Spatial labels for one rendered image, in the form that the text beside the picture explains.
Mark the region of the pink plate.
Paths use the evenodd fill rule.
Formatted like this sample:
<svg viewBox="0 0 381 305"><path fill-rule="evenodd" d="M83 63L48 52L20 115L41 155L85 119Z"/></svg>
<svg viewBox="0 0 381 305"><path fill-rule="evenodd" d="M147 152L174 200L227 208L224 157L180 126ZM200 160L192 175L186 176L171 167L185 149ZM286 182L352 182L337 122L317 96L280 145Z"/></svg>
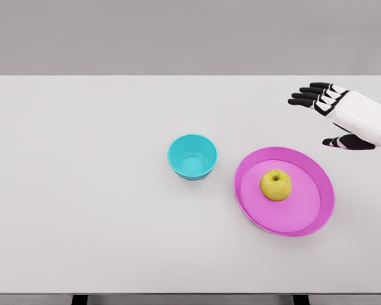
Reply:
<svg viewBox="0 0 381 305"><path fill-rule="evenodd" d="M271 201L260 190L261 177L273 169L291 177L291 194L283 201ZM287 237L320 230L335 207L333 186L323 168L304 153L286 147L265 147L244 157L234 175L234 194L252 223Z"/></svg>

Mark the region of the yellow-green apple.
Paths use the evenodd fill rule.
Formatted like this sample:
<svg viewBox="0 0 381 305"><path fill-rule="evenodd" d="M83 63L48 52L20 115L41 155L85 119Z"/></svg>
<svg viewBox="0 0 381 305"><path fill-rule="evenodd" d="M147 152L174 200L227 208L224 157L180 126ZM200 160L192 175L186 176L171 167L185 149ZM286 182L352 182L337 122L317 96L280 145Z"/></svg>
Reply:
<svg viewBox="0 0 381 305"><path fill-rule="evenodd" d="M260 179L260 190L271 201L283 201L291 194L291 177L279 169L269 170Z"/></svg>

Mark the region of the blue bowl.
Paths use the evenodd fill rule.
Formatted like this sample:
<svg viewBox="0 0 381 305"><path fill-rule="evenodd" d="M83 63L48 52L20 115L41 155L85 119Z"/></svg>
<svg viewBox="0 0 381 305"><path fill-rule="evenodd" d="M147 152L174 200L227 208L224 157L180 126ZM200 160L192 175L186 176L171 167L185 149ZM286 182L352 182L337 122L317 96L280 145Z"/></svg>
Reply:
<svg viewBox="0 0 381 305"><path fill-rule="evenodd" d="M209 138L198 134L187 134L170 144L167 158L171 169L178 176L186 180L199 180L214 169L218 151Z"/></svg>

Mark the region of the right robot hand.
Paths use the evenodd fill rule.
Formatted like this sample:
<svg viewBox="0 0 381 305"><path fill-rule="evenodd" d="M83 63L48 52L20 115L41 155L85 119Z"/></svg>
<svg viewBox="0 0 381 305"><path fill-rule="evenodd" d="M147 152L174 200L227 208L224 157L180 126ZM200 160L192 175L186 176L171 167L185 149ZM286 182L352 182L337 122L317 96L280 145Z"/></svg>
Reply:
<svg viewBox="0 0 381 305"><path fill-rule="evenodd" d="M333 83L311 83L292 93L288 103L312 109L347 132L323 139L324 146L351 151L381 147L381 104L358 91Z"/></svg>

